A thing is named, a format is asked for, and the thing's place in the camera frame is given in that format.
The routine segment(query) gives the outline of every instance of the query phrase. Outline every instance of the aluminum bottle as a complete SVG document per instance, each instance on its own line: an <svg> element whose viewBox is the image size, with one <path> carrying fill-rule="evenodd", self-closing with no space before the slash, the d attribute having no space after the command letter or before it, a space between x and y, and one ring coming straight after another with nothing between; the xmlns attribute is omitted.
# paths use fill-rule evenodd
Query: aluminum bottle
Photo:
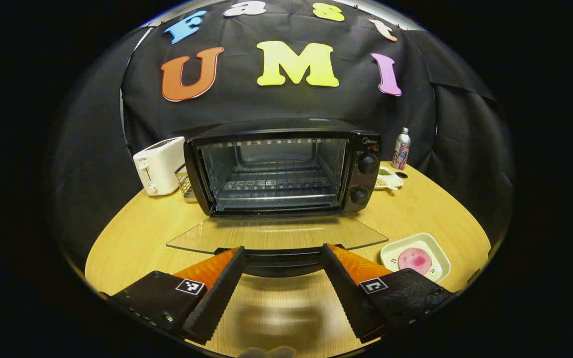
<svg viewBox="0 0 573 358"><path fill-rule="evenodd" d="M408 151L410 149L410 137L408 136L408 129L404 127L402 134L397 137L395 142L395 156L393 156L392 166L395 169L404 170L405 161L408 159Z"/></svg>

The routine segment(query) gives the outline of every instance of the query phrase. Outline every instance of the foam letter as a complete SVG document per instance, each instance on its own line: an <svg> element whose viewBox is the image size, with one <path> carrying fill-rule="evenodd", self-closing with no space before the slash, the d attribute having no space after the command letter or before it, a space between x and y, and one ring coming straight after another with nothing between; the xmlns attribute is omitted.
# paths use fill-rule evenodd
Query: foam letter
<svg viewBox="0 0 573 358"><path fill-rule="evenodd" d="M309 43L298 56L282 41L265 41L257 45L264 51L264 72L258 77L260 86L282 85L286 79L280 75L280 65L294 84L299 84L304 72L311 67L306 81L314 86L336 87L339 81L333 76L330 53L333 48L321 43Z"/></svg>
<svg viewBox="0 0 573 358"><path fill-rule="evenodd" d="M342 10L337 6L316 2L313 4L313 8L313 13L317 17L327 18L333 21L344 21L343 14L340 14Z"/></svg>
<svg viewBox="0 0 573 358"><path fill-rule="evenodd" d="M375 24L377 31L379 31L382 36L389 39L390 41L397 42L397 38L390 34L392 32L390 27L384 25L384 23L379 20L373 20L370 18L369 21Z"/></svg>
<svg viewBox="0 0 573 358"><path fill-rule="evenodd" d="M233 4L231 9L228 9L223 14L225 16L239 16L240 14L261 14L267 11L264 9L265 3L263 1L246 1Z"/></svg>
<svg viewBox="0 0 573 358"><path fill-rule="evenodd" d="M189 56L182 56L167 61L161 66L163 71L163 82L161 90L163 97L172 102L178 102L189 98L198 97L205 93L216 79L216 60L218 54L225 49L222 47L208 48L196 54L196 57L202 59L200 66L200 79L191 85L183 86L181 77L183 75L183 65L189 61Z"/></svg>
<svg viewBox="0 0 573 358"><path fill-rule="evenodd" d="M168 29L166 29L165 32L170 32L174 37L171 40L171 43L177 43L178 41L198 31L197 25L202 22L202 18L200 18L200 16L203 16L203 14L206 13L207 11L200 10L197 13L193 14L192 16L184 18L179 22L175 23L174 25L168 27Z"/></svg>
<svg viewBox="0 0 573 358"><path fill-rule="evenodd" d="M377 61L377 66L380 68L380 77L382 78L382 83L379 86L380 91L392 95L402 95L402 90L397 86L395 71L393 70L395 61L380 54L371 54L371 57Z"/></svg>

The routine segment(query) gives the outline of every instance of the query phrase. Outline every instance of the blue letter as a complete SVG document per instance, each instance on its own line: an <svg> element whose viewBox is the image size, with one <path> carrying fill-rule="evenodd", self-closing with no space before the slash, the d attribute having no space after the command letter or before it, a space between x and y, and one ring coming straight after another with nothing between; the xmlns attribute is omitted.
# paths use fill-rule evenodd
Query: blue letter
<svg viewBox="0 0 573 358"><path fill-rule="evenodd" d="M206 13L207 11L200 10L197 13L193 14L192 16L189 16L188 18L180 20L174 25L171 25L171 27L165 30L165 32L168 31L171 32L172 36L174 37L171 40L171 43L177 43L178 41L198 31L198 26L196 27L190 27L190 26L198 25L199 23L201 23L202 18L200 18L199 16L202 16L203 14Z"/></svg>

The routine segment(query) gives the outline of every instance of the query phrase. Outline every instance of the yellow letter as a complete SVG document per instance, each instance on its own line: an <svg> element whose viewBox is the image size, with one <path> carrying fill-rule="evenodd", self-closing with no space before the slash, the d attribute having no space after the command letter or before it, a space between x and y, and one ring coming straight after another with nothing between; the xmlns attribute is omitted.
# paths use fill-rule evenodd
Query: yellow letter
<svg viewBox="0 0 573 358"><path fill-rule="evenodd" d="M313 4L313 13L317 17L327 18L333 21L344 21L343 14L340 14L342 10L333 5L323 4L322 2L316 2Z"/></svg>
<svg viewBox="0 0 573 358"><path fill-rule="evenodd" d="M264 41L257 45L264 51L264 72L258 77L260 86L282 85L286 79L280 75L280 65L294 84L299 84L304 72L309 66L311 75L306 81L313 86L329 86L335 88L339 80L333 76L330 65L330 53L333 48L321 43L309 43L298 56L282 41Z"/></svg>

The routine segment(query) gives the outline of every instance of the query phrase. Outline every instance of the oven handle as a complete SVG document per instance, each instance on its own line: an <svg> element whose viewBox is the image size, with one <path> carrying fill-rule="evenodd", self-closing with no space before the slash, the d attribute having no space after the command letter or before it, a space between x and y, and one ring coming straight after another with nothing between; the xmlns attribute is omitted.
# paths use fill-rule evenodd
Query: oven handle
<svg viewBox="0 0 573 358"><path fill-rule="evenodd" d="M219 247L214 255L229 249ZM321 270L322 247L303 249L245 250L245 274L259 277L294 277Z"/></svg>

